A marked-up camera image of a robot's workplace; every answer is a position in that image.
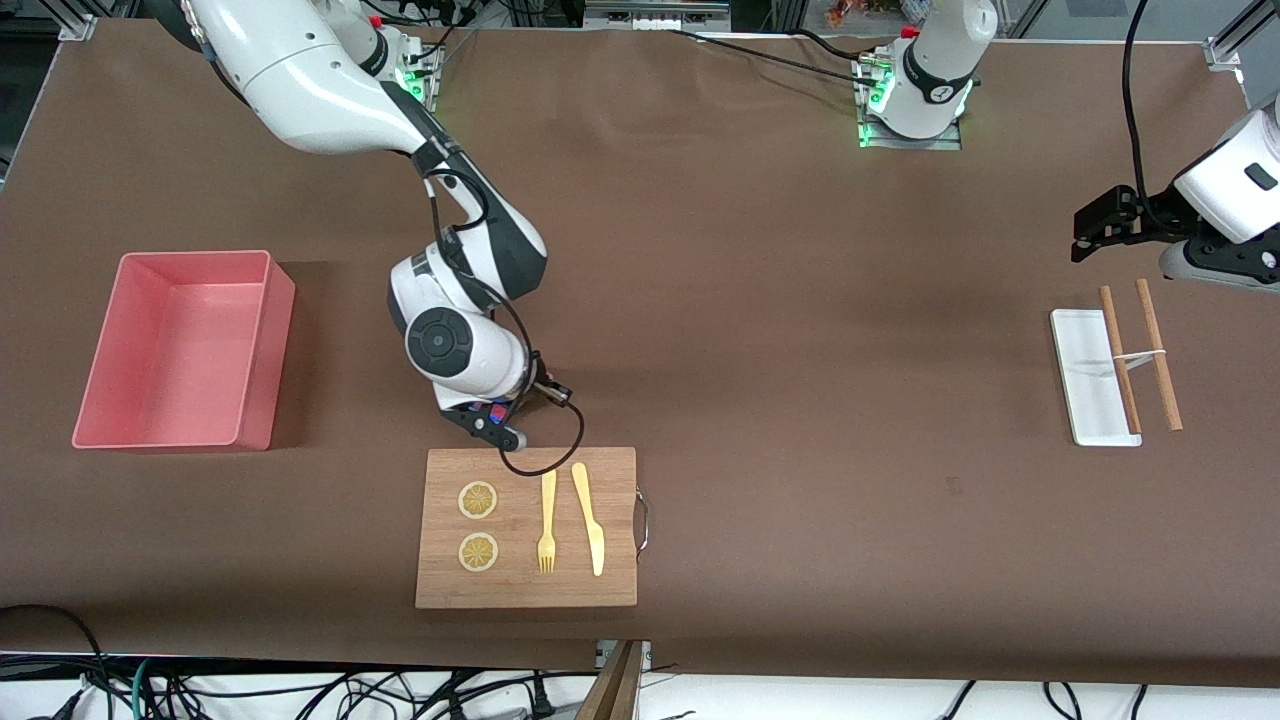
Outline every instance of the pink bin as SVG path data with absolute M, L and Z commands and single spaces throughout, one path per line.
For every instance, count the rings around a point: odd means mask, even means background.
M 120 258 L 72 445 L 266 450 L 293 292 L 262 250 Z

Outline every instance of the wooden cutting board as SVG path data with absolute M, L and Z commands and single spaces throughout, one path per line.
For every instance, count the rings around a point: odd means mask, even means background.
M 567 448 L 530 448 L 508 456 L 518 468 L 540 468 Z M 604 573 L 591 574 L 582 506 L 573 489 L 573 462 L 584 462 L 591 480 L 591 507 L 604 528 Z M 636 603 L 636 451 L 634 447 L 581 447 L 557 470 L 556 571 L 538 571 L 543 534 L 541 478 L 522 478 L 503 465 L 495 450 L 431 450 L 426 457 L 422 537 L 417 555 L 420 609 L 461 607 L 600 607 Z M 458 507 L 468 483 L 494 487 L 498 503 L 474 520 Z M 458 548 L 472 533 L 498 543 L 488 570 L 462 566 Z

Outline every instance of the yellow fork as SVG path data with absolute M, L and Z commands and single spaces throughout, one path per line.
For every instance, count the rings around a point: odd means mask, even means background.
M 556 571 L 556 538 L 552 516 L 556 512 L 556 470 L 543 475 L 543 537 L 538 541 L 538 570 L 544 575 Z

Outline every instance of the utensil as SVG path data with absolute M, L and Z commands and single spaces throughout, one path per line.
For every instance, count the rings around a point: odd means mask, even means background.
M 581 462 L 573 462 L 573 487 L 577 489 L 577 501 L 582 503 L 586 539 L 591 543 L 591 573 L 600 577 L 604 573 L 604 528 L 591 512 L 591 484 L 586 478 L 586 465 Z
M 543 537 L 538 541 L 538 570 L 544 575 L 556 571 L 556 538 L 552 516 L 556 514 L 556 470 L 543 474 Z

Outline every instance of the brown tabletop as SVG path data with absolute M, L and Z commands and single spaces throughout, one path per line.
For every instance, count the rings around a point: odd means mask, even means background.
M 840 69 L 812 44 L 758 46 Z M 856 47 L 849 40 L 846 47 Z M 429 240 L 392 154 L 305 155 L 155 24 L 61 50 L 0 193 L 0 602 L 113 652 L 686 671 L 1280 682 L 1276 300 L 1068 261 L 1130 182 L 1119 45 L 991 47 L 961 152 L 859 149 L 838 81 L 668 33 L 481 32 L 439 117 L 541 231 L 520 301 L 654 505 L 640 605 L 413 610 L 434 411 L 387 316 Z M 1201 50 L 1137 51 L 1160 188 L 1243 111 Z M 76 451 L 119 256 L 266 249 L 297 282 L 276 448 Z M 1071 443 L 1048 328 L 1153 279 L 1187 430 L 1153 375 L 1137 450 Z M 571 418 L 522 419 L 561 445 Z M 0 646 L 78 648 L 52 619 Z

